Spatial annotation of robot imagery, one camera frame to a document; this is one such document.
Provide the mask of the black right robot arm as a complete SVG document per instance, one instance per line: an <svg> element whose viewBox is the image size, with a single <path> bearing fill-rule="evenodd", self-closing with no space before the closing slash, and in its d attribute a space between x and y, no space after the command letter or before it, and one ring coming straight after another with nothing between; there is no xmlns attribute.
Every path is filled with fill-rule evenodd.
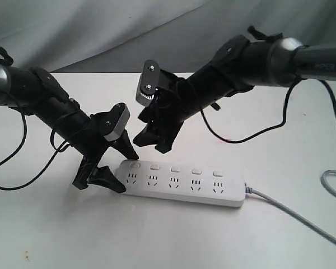
<svg viewBox="0 0 336 269"><path fill-rule="evenodd" d="M143 106L139 119L144 129L135 145L153 145L161 153L171 150L183 123L224 97L245 93L256 86L286 87L300 81L336 81L336 44L305 45L282 34L265 35L250 26L249 40L237 35L213 58L188 78L145 61L139 78L136 101Z"/></svg>

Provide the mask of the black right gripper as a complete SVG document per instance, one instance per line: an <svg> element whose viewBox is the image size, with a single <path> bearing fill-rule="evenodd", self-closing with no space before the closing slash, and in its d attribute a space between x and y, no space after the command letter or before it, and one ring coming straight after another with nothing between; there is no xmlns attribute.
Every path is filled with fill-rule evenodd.
<svg viewBox="0 0 336 269"><path fill-rule="evenodd" d="M183 126L198 106L188 80L168 71L160 71L158 90L152 107L144 108L138 119L147 124L133 139L137 146L156 145L162 154L169 152Z"/></svg>

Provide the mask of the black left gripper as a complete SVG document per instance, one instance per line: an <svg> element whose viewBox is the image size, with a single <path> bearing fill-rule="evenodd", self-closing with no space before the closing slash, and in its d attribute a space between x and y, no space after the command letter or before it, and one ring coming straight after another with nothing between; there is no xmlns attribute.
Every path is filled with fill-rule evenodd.
<svg viewBox="0 0 336 269"><path fill-rule="evenodd" d="M100 127L104 125L106 114L107 112L100 112L90 115L84 130L75 136L77 141L73 145L82 154L82 160L72 184L78 189L86 189L93 184L116 193L124 193L125 185L115 177L110 168L108 166L98 167L103 154L110 146L100 133ZM128 160L139 159L126 129L114 141L114 148Z"/></svg>

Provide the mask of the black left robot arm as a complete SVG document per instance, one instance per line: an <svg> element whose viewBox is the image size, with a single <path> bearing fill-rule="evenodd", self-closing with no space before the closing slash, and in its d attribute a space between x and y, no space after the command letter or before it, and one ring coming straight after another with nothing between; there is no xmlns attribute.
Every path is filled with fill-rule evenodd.
<svg viewBox="0 0 336 269"><path fill-rule="evenodd" d="M11 160L23 147L27 137L26 117L34 115L51 129L50 143L59 135L63 142L54 146L56 157L67 148L73 147L82 155L77 174L72 184L79 190L90 184L124 193L126 187L113 174L108 166L98 164L112 147L130 160L138 160L126 130L130 112L125 103L115 104L107 112L87 115L80 104L71 98L59 82L45 69L40 67L28 70L13 66L13 58L5 48L0 47L0 106L19 112L23 123L22 140L0 166ZM36 181L40 171L29 182L18 187L4 187L0 190L23 189Z"/></svg>

